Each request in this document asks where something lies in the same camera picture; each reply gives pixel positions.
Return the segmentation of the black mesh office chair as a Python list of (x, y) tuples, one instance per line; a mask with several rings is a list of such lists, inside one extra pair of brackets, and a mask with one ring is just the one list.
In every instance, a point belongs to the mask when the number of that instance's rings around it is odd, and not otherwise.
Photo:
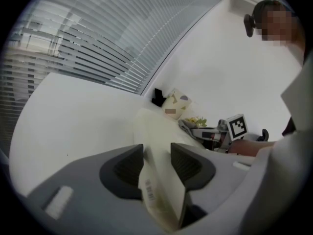
[(269, 134), (266, 129), (262, 129), (262, 135), (257, 138), (256, 141), (268, 141)]

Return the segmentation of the pale yellow placemat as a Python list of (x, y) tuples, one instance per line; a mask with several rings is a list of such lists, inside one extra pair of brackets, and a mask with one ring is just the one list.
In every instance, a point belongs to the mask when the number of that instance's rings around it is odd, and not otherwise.
[(144, 146), (144, 167), (139, 177), (144, 205), (166, 232), (179, 230), (184, 186), (171, 164), (170, 146), (202, 145), (183, 132), (175, 120), (141, 108), (133, 123), (134, 141)]

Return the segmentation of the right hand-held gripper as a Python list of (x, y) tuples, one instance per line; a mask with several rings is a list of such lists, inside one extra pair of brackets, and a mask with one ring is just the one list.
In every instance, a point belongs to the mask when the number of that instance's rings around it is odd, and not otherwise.
[(194, 137), (204, 140), (212, 140), (213, 135), (217, 135), (219, 144), (214, 151), (227, 153), (231, 144), (243, 138), (247, 133), (247, 124), (243, 114), (237, 114), (227, 119), (220, 119), (215, 128), (191, 129)]

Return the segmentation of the grey cloth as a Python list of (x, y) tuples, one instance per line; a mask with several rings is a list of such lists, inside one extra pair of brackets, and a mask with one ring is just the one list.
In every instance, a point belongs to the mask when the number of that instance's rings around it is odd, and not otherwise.
[(180, 119), (178, 120), (178, 125), (181, 130), (186, 132), (189, 136), (191, 136), (193, 139), (196, 139), (196, 137), (193, 135), (192, 130), (197, 129), (198, 127), (194, 123), (190, 123), (186, 120)]

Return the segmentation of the white square table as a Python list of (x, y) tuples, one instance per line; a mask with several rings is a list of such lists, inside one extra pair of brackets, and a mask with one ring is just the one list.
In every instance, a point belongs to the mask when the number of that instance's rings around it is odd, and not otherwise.
[(161, 120), (171, 141), (198, 146), (149, 99), (74, 77), (49, 74), (16, 123), (9, 172), (27, 196), (70, 162), (134, 144), (133, 123), (142, 108)]

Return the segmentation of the black crumpled fabric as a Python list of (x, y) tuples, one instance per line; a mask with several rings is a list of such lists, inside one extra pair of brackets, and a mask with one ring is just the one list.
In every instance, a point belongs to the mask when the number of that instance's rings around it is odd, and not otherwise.
[(166, 98), (162, 94), (162, 90), (155, 88), (155, 94), (152, 98), (151, 102), (158, 107), (162, 107), (163, 103), (165, 102)]

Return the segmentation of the grey window blinds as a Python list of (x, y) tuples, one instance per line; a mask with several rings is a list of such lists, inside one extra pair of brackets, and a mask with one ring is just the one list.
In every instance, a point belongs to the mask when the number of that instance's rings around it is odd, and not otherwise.
[(34, 0), (0, 54), (0, 141), (50, 73), (139, 94), (184, 34), (221, 0)]

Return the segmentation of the person's right forearm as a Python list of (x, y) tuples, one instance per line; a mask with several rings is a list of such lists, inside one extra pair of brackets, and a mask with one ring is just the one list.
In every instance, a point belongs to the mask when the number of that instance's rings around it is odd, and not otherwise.
[(255, 157), (260, 149), (271, 147), (275, 144), (274, 141), (249, 141), (235, 140), (229, 147), (228, 152), (243, 156)]

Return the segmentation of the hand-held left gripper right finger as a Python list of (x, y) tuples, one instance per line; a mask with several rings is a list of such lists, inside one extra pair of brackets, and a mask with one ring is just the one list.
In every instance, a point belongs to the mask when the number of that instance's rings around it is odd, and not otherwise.
[(204, 216), (221, 205), (241, 184), (254, 157), (225, 154), (172, 143), (171, 164), (184, 186), (182, 214)]

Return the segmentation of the artificial yellow flower bouquet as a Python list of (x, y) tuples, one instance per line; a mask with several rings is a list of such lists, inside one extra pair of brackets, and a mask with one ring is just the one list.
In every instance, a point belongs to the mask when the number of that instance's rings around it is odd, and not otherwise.
[(207, 122), (207, 119), (203, 118), (203, 117), (188, 117), (188, 118), (185, 118), (184, 119), (185, 121), (193, 124), (193, 125), (196, 125), (198, 128), (204, 128), (204, 127), (207, 127), (206, 125), (206, 122)]

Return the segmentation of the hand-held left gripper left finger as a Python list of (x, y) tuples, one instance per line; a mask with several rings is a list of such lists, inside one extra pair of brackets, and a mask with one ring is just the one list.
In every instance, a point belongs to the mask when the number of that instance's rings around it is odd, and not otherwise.
[(138, 187), (143, 145), (75, 160), (26, 198), (32, 215), (53, 233), (157, 233)]

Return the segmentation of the cream patterned paper bucket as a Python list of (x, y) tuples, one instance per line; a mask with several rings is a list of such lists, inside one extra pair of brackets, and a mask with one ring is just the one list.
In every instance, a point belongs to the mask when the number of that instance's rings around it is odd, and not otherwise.
[(162, 110), (171, 118), (177, 120), (186, 111), (192, 100), (185, 93), (173, 89), (162, 105)]

